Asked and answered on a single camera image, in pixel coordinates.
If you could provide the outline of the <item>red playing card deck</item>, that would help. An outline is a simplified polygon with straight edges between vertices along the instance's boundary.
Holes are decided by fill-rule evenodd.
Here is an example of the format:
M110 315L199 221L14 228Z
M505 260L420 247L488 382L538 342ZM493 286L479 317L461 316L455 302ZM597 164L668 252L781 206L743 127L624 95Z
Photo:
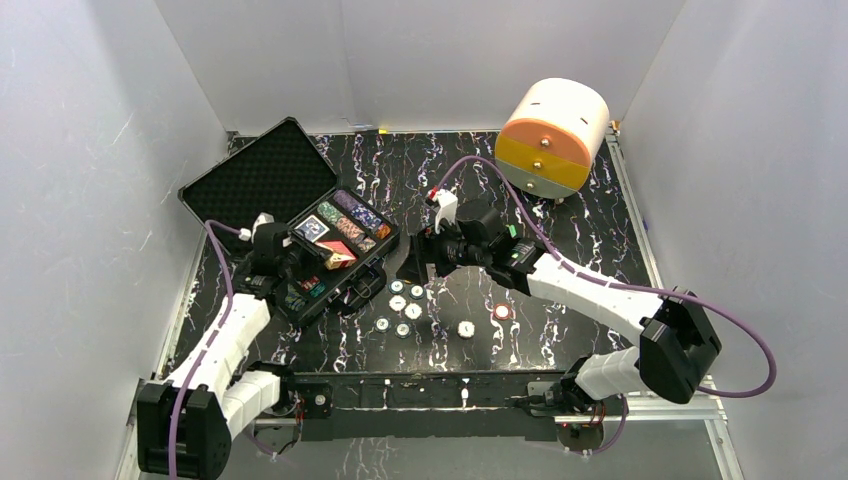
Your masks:
M327 270L339 270L353 266L358 258L344 242L339 240L318 241L317 247L323 250L324 267Z

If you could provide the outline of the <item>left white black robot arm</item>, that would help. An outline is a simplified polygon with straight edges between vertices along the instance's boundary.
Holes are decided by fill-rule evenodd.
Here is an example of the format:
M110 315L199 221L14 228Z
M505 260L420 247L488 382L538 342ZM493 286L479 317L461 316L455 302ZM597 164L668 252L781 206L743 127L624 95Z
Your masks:
M227 297L189 356L163 381L149 381L135 400L137 462L144 473L171 479L217 479L232 443L263 414L286 417L297 412L302 397L290 383L291 369L256 362L237 371L248 347L269 324L272 298L287 273L277 273L285 254L305 244L303 235L284 222L260 215L251 229L240 229L252 245L254 260L267 260L270 271L250 273L238 287L229 274L221 243L204 227L218 256Z

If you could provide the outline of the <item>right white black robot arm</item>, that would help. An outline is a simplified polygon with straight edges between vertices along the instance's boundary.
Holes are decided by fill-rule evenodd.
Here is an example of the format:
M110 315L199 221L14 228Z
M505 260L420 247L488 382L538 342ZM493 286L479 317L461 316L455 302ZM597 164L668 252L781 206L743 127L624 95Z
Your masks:
M565 266L541 241L505 225L484 201L439 202L436 222L411 236L397 276L424 285L460 267L480 267L496 284L563 305L631 344L579 358L557 383L518 401L521 408L587 414L609 397L635 391L686 404L721 351L693 299L627 290L610 277Z

